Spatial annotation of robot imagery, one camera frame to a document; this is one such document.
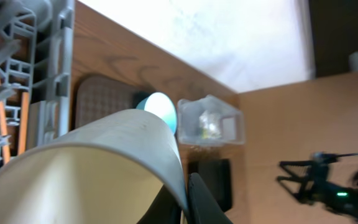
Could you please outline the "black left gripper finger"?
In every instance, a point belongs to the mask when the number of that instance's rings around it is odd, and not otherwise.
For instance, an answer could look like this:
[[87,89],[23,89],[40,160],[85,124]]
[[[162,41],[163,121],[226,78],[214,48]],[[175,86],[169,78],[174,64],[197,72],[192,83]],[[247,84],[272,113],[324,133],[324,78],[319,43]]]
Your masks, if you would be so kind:
[[188,176],[190,223],[232,224],[198,173]]

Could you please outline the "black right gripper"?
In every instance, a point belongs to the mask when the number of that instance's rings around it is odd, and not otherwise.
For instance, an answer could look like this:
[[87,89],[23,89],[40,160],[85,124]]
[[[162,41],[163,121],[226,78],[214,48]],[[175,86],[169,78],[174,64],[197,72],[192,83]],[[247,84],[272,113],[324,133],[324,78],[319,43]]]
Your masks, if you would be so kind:
[[321,202],[334,214],[358,215],[358,190],[328,181],[330,165],[341,157],[317,152],[307,161],[281,161],[278,166],[288,175],[276,181],[301,204]]

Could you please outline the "cream white cup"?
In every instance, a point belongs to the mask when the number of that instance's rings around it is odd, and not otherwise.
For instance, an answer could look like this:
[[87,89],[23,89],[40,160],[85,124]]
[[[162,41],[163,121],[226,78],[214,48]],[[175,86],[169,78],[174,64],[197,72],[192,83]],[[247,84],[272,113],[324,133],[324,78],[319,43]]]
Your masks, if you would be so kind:
[[188,217],[172,131],[152,113],[124,110],[8,162],[0,223],[137,223],[162,189]]

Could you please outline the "white napkin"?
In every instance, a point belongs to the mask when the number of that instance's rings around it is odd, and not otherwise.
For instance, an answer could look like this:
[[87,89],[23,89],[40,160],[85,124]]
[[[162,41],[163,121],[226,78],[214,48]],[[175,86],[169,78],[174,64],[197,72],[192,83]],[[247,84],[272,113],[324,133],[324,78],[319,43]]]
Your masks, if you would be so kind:
[[219,139],[221,137],[220,117],[217,113],[204,111],[199,117],[202,139]]

